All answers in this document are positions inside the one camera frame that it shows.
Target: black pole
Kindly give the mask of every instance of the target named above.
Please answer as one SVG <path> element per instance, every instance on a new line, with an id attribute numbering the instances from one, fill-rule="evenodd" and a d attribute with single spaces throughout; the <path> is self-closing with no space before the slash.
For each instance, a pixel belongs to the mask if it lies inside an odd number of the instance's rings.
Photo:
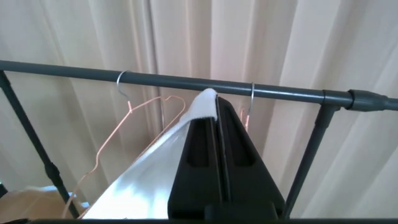
<path id="1" fill-rule="evenodd" d="M 119 71 L 91 68 L 76 68 L 57 65 L 40 65 L 34 63 L 8 62 L 0 60 L 0 70 L 10 72 L 34 73 L 58 77 L 84 78 L 116 82 Z M 173 77 L 136 72 L 126 72 L 120 79 L 122 83 L 150 85 L 167 88 L 202 91 L 213 88 L 218 93 L 251 96 L 251 83 L 209 80 L 202 78 Z M 255 97 L 278 100 L 292 100 L 322 105 L 334 105 L 356 111 L 398 110 L 398 99 L 391 99 L 369 91 L 332 91 L 292 88 L 256 84 Z"/>
<path id="2" fill-rule="evenodd" d="M 330 121 L 336 110 L 339 110 L 339 107 L 329 105 L 322 105 L 319 109 L 310 140 L 305 148 L 303 159 L 301 160 L 296 176 L 294 177 L 292 188 L 290 188 L 289 195 L 287 196 L 285 208 L 282 213 L 283 219 L 289 219 L 290 217 L 294 203 L 299 196 L 300 190 L 304 184 L 304 180 L 308 174 L 308 171 L 310 170 L 312 161 L 318 151 L 319 145 L 321 144 L 323 135 L 325 134 L 326 129 L 329 127 Z"/>
<path id="3" fill-rule="evenodd" d="M 57 166 L 51 162 L 49 156 L 45 152 L 39 137 L 37 136 L 32 124 L 30 123 L 29 118 L 26 116 L 25 111 L 21 103 L 19 102 L 18 97 L 16 96 L 14 90 L 12 89 L 11 83 L 8 80 L 4 71 L 0 71 L 0 87 L 2 88 L 5 96 L 7 97 L 8 102 L 12 106 L 12 109 L 14 109 L 15 114 L 17 115 L 19 121 L 21 122 L 21 125 L 24 127 L 25 132 L 28 135 L 30 141 L 32 141 L 32 144 L 35 147 L 38 155 L 43 161 L 47 177 L 49 177 L 54 186 L 58 189 L 60 195 L 62 196 L 63 200 L 66 203 L 69 199 L 69 194 L 60 177 L 60 172 Z M 69 206 L 69 211 L 74 218 L 79 217 L 79 213 L 73 202 Z"/>

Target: silver hook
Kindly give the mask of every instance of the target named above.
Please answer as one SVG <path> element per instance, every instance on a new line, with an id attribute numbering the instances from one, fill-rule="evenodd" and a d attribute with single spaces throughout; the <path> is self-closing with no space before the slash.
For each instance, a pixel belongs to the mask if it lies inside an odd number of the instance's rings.
<path id="1" fill-rule="evenodd" d="M 118 91 L 120 92 L 120 94 L 122 94 L 123 96 L 125 96 L 127 98 L 127 100 L 129 102 L 131 102 L 130 97 L 127 96 L 127 94 L 123 93 L 122 90 L 120 89 L 120 78 L 122 77 L 123 74 L 125 74 L 126 72 L 128 72 L 129 70 L 123 71 L 119 74 L 118 79 L 116 80 L 116 86 L 118 87 Z"/>
<path id="2" fill-rule="evenodd" d="M 250 115 L 251 108 L 253 107 L 253 99 L 254 99 L 254 83 L 251 83 L 251 99 L 250 99 L 250 107 L 248 110 L 248 116 Z"/>

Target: curtain fold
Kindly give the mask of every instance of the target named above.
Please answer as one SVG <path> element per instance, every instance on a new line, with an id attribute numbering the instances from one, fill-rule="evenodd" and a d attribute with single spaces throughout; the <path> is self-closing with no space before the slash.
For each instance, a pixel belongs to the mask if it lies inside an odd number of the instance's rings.
<path id="1" fill-rule="evenodd" d="M 398 98 L 397 1 L 0 1 L 0 60 L 159 73 L 299 88 L 370 90 Z M 115 83 L 6 72 L 67 189 L 126 114 Z M 121 85 L 132 105 L 197 91 Z M 250 99 L 224 95 L 236 111 Z M 0 181 L 51 182 L 3 93 Z M 94 202 L 180 111 L 156 101 L 107 145 L 78 196 Z M 249 135 L 287 196 L 318 105 L 254 100 Z M 293 217 L 397 217 L 398 114 L 338 111 Z"/>

